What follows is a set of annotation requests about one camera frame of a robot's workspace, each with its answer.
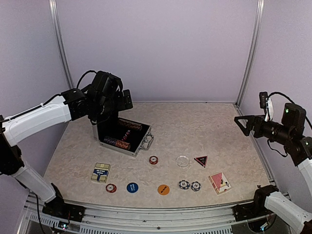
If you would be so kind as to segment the aluminium poker chip case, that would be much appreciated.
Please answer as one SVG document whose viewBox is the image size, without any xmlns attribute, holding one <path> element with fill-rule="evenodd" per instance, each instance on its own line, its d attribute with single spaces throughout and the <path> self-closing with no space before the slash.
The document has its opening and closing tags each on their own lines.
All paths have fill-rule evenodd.
<svg viewBox="0 0 312 234">
<path fill-rule="evenodd" d="M 121 152 L 123 154 L 136 157 L 139 151 L 147 151 L 150 149 L 154 136 L 151 132 L 151 125 L 136 122 L 142 125 L 141 131 L 129 129 L 117 124 L 118 119 L 125 119 L 128 121 L 136 122 L 118 116 L 112 116 L 108 120 L 104 120 L 93 126 L 94 138 L 100 143 L 101 146 Z M 103 142 L 105 136 L 113 137 L 118 140 L 130 143 L 130 150 L 124 150 Z"/>
</svg>

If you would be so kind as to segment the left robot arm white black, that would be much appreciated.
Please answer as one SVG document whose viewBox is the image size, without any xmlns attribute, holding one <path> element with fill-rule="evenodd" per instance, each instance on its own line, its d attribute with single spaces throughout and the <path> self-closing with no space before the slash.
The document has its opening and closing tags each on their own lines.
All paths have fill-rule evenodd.
<svg viewBox="0 0 312 234">
<path fill-rule="evenodd" d="M 108 72 L 94 72 L 91 84 L 69 89 L 22 113 L 0 118 L 0 172 L 12 176 L 35 193 L 55 215 L 68 213 L 68 205 L 54 184 L 49 184 L 21 158 L 18 143 L 52 126 L 87 116 L 93 125 L 133 107 L 122 80 Z"/>
</svg>

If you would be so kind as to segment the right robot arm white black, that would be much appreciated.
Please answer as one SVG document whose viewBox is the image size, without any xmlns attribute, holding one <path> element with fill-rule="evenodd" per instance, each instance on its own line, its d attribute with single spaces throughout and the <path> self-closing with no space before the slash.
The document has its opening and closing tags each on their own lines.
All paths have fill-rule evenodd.
<svg viewBox="0 0 312 234">
<path fill-rule="evenodd" d="M 286 103 L 281 123 L 267 120 L 265 115 L 235 117 L 234 121 L 245 136 L 251 131 L 255 138 L 265 137 L 268 142 L 281 144 L 301 172 L 308 188 L 312 187 L 312 139 L 303 136 L 306 110 Z M 258 188 L 253 201 L 233 208 L 236 221 L 254 218 L 271 211 L 287 223 L 297 234 L 312 232 L 312 214 L 303 210 L 273 185 Z"/>
</svg>

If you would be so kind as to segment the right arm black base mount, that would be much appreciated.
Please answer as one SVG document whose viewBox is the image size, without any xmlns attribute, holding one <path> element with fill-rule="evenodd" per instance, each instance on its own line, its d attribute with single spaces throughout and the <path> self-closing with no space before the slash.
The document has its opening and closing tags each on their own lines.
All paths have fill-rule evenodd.
<svg viewBox="0 0 312 234">
<path fill-rule="evenodd" d="M 269 211 L 266 208 L 260 207 L 254 202 L 237 204 L 232 208 L 232 210 L 236 222 L 253 219 L 269 214 Z"/>
</svg>

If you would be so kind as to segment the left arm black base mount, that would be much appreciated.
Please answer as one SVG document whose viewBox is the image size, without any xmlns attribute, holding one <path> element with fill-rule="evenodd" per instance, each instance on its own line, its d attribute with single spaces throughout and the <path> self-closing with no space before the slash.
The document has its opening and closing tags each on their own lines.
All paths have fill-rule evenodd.
<svg viewBox="0 0 312 234">
<path fill-rule="evenodd" d="M 44 204 L 42 212 L 61 219 L 82 222 L 85 207 L 66 203 L 62 198 L 56 197 L 52 201 Z"/>
</svg>

